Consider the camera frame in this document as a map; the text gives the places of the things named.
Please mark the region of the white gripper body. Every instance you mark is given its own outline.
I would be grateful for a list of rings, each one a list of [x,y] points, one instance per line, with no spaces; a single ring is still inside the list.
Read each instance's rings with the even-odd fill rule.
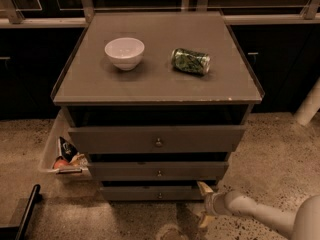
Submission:
[[[219,216],[220,213],[218,211],[220,194],[217,193],[208,193],[204,197],[204,208],[205,212],[209,216]]]

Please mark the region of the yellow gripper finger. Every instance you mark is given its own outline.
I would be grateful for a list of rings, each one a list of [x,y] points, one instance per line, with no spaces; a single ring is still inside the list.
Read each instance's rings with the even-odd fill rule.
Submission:
[[[203,214],[199,220],[198,228],[206,229],[213,220],[214,220],[213,216]]]
[[[202,196],[206,196],[208,194],[213,193],[213,190],[210,186],[208,186],[205,182],[203,181],[198,181],[197,185],[199,187],[200,193]]]

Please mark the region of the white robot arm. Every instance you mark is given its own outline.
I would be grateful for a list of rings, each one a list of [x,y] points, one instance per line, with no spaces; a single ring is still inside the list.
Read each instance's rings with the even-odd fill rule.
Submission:
[[[203,181],[197,185],[204,200],[200,228],[207,227],[214,217],[226,215],[252,218],[287,240],[320,240],[319,195],[306,199],[293,213],[258,203],[236,190],[215,193]]]

